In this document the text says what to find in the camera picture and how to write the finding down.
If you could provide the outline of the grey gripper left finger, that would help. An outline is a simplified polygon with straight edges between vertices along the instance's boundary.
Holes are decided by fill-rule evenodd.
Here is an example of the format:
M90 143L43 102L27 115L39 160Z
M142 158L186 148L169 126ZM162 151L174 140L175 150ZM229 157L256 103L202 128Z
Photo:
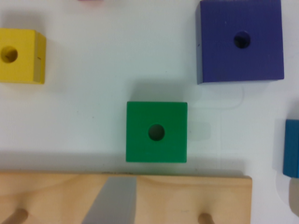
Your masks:
M110 177L82 224L134 224L135 209L136 178Z

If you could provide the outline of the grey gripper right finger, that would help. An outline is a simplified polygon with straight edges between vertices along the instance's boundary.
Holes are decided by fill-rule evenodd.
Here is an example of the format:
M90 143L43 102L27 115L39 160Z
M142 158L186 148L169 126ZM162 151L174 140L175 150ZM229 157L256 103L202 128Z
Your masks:
M289 185L289 205L292 212L299 216L299 179L292 178Z

